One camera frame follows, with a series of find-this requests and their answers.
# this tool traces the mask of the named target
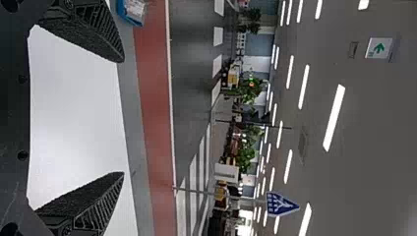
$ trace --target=white line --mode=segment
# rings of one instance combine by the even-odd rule
[[[284,123],[282,121],[280,121],[279,122],[278,137],[276,138],[276,148],[279,148],[279,146],[281,145],[282,126],[284,126]]]
[[[264,144],[266,144],[267,140],[268,140],[268,131],[269,131],[269,127],[266,127],[265,128],[265,136],[264,136]]]
[[[301,14],[303,12],[303,4],[304,4],[303,0],[300,0],[300,2],[298,3],[297,23],[301,22]]]
[[[181,183],[181,188],[185,188],[185,178]],[[177,206],[177,233],[178,235],[186,235],[187,233],[187,205],[185,202],[185,192],[179,191],[176,196]]]
[[[270,172],[270,178],[269,178],[269,191],[272,191],[273,188],[273,180],[275,178],[275,167],[272,168],[272,171]]]
[[[287,76],[287,83],[286,83],[286,88],[289,89],[289,86],[291,84],[291,75],[292,75],[292,67],[294,64],[294,56],[291,55],[291,57],[289,58],[289,66],[288,66],[288,76]]]
[[[190,189],[197,190],[197,157],[194,155],[193,161],[190,164]],[[196,227],[196,220],[197,220],[197,194],[190,193],[190,220],[191,220],[191,232],[194,232],[194,228]]]
[[[203,213],[202,221],[200,222],[199,234],[198,234],[199,236],[203,235],[203,229],[205,228],[205,222],[206,222],[206,216],[208,215],[208,210],[209,210],[209,201],[206,201],[205,211]]]
[[[306,95],[307,82],[309,80],[310,66],[306,65],[304,69],[303,84],[301,85],[300,98],[298,100],[298,109],[303,109],[304,96]]]
[[[291,21],[291,12],[292,12],[292,0],[289,0],[288,3],[288,13],[287,13],[287,25],[289,26],[289,23]]]
[[[328,118],[328,128],[326,129],[325,139],[323,140],[323,148],[326,151],[330,149],[331,140],[333,139],[334,129],[336,128],[338,114],[340,112],[341,103],[343,101],[345,88],[341,85],[337,86],[336,96],[334,97],[333,107],[331,108],[330,117]]]
[[[279,46],[276,46],[275,50],[275,63],[273,64],[273,68],[276,70],[278,68],[278,59],[279,59]]]
[[[202,140],[200,141],[200,146],[199,146],[199,190],[203,191],[205,189],[205,137],[202,138]],[[199,206],[202,207],[202,203],[203,203],[203,198],[204,195],[200,194],[199,195]]]
[[[284,173],[284,184],[288,181],[289,176],[289,169],[291,168],[291,161],[292,161],[292,149],[288,152],[287,164],[285,166],[285,173]]]
[[[270,96],[269,96],[268,111],[270,111],[272,109],[272,99],[273,99],[273,91],[270,93]]]
[[[175,140],[174,140],[174,105],[172,104],[172,70],[171,70],[171,35],[170,23],[169,23],[169,0],[165,0],[165,33],[166,33],[166,57],[167,57],[167,66],[168,66],[168,92],[169,92],[169,126],[171,129],[171,159],[172,159],[172,182],[173,186],[177,185],[177,174],[176,174],[176,158],[175,158]]]
[[[269,156],[270,156],[270,143],[268,144],[268,150],[267,150],[267,163],[269,163]]]
[[[270,56],[270,64],[271,65],[273,64],[273,58],[274,58],[274,56],[275,56],[275,44],[272,47],[272,55]]]
[[[282,2],[282,9],[281,9],[281,21],[279,23],[279,25],[282,26],[282,27],[284,26],[285,5],[286,5],[286,2],[283,1]]]
[[[211,139],[211,123],[208,123],[208,129],[206,130],[206,187],[209,183],[209,160],[210,160],[210,139]]]
[[[272,125],[275,126],[275,117],[276,117],[276,108],[277,108],[277,104],[273,105],[273,112],[272,112]]]
[[[360,0],[358,10],[362,11],[369,7],[369,0]]]

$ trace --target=tree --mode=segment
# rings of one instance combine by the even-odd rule
[[[261,9],[250,8],[242,11],[242,16],[246,17],[252,22],[257,22],[261,18]]]

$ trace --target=light fixture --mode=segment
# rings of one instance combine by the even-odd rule
[[[358,10],[362,11],[368,9],[369,7],[369,0],[359,0]]]
[[[277,216],[275,219],[275,225],[273,226],[273,234],[276,234],[278,232],[278,227],[279,227],[279,216]]]
[[[289,89],[289,86],[291,84],[291,75],[292,75],[292,66],[294,63],[294,56],[291,55],[291,57],[289,58],[289,66],[288,66],[288,76],[287,76],[287,83],[286,83],[286,88]]]
[[[270,93],[268,111],[272,109],[273,91]]]
[[[265,210],[265,213],[264,213],[264,227],[267,226],[267,220],[268,220],[268,211]]]
[[[272,55],[270,56],[270,63],[273,64],[273,58],[275,56],[275,44],[272,47]]]
[[[281,9],[281,21],[279,23],[280,26],[284,26],[284,15],[285,15],[285,1],[282,2],[282,9]]]
[[[316,15],[315,15],[316,20],[320,18],[320,14],[322,13],[322,6],[323,6],[323,0],[317,0],[317,8],[316,8]]]
[[[288,13],[287,13],[287,25],[289,26],[289,23],[291,21],[291,12],[292,12],[292,0],[289,0],[288,3]]]
[[[300,2],[298,3],[297,23],[301,22],[301,13],[303,12],[303,4],[304,4],[303,0],[300,0]]]
[[[328,119],[328,128],[326,129],[325,139],[323,140],[323,148],[325,148],[326,151],[330,149],[331,140],[333,139],[334,129],[336,127],[337,118],[344,97],[344,92],[345,88],[341,85],[338,85],[333,101],[333,107],[331,108],[330,117]]]
[[[273,64],[273,68],[276,70],[278,68],[278,59],[279,59],[279,47],[276,46],[275,50],[275,64]]]
[[[307,230],[309,228],[310,218],[312,217],[312,208],[310,207],[310,204],[307,203],[306,211],[304,211],[303,220],[301,221],[300,226],[300,233],[298,236],[306,236]]]
[[[289,169],[291,168],[291,160],[292,160],[292,149],[288,152],[287,164],[285,166],[285,173],[284,173],[284,184],[286,184],[288,181]]]
[[[264,180],[262,182],[262,192],[261,192],[262,195],[264,195],[264,193],[265,193],[265,184],[266,183],[267,183],[267,178],[264,177]]]
[[[279,130],[278,130],[278,137],[276,138],[276,148],[279,148],[281,144],[281,136],[282,136],[282,127],[284,123],[282,121],[279,122]]]
[[[275,167],[272,168],[272,171],[270,172],[270,178],[269,178],[269,191],[272,191],[273,188],[273,179],[275,178]]]
[[[275,116],[276,116],[276,108],[278,107],[277,104],[273,105],[273,112],[272,112],[272,125],[275,126]]]
[[[260,206],[260,208],[258,209],[258,218],[257,218],[257,222],[259,223],[261,220],[261,211],[262,211],[262,207]]]
[[[267,163],[269,163],[269,156],[270,156],[270,143],[268,144]]]
[[[298,109],[303,108],[304,95],[306,94],[307,81],[309,80],[310,66],[306,65],[304,69],[303,84],[301,85],[300,99],[298,100]]]

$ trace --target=floor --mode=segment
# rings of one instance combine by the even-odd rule
[[[176,179],[180,185],[209,124],[211,94],[222,62],[234,55],[236,12],[222,14],[207,0],[170,1],[173,121]],[[222,29],[222,40],[219,29]]]
[[[272,190],[301,209],[280,220],[264,221],[265,208],[259,205],[254,235],[297,235],[307,204],[311,221],[307,234],[300,235],[416,235],[417,175],[412,166],[417,164],[413,147],[417,48],[412,42],[417,33],[410,23],[416,20],[417,3],[371,0],[367,10],[358,11],[359,0],[325,0],[315,19],[318,2],[322,1],[304,1],[297,24],[300,2],[294,0],[289,26],[286,8],[284,26],[277,29],[280,53],[277,70],[271,69],[272,104],[277,104],[276,122],[283,121],[294,131],[283,131],[276,148],[278,131],[269,130],[270,162],[259,178],[262,184],[266,177],[269,186],[274,168]],[[372,36],[397,39],[390,61],[365,59]],[[348,56],[351,41],[359,43],[354,58]],[[294,64],[287,89],[291,55]],[[306,65],[310,73],[300,109]],[[329,115],[340,87],[345,93],[326,150]],[[301,133],[306,134],[304,145]]]

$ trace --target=blue sign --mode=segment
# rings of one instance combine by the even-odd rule
[[[282,216],[300,209],[300,206],[284,198],[282,195],[267,192],[267,210],[269,216]]]

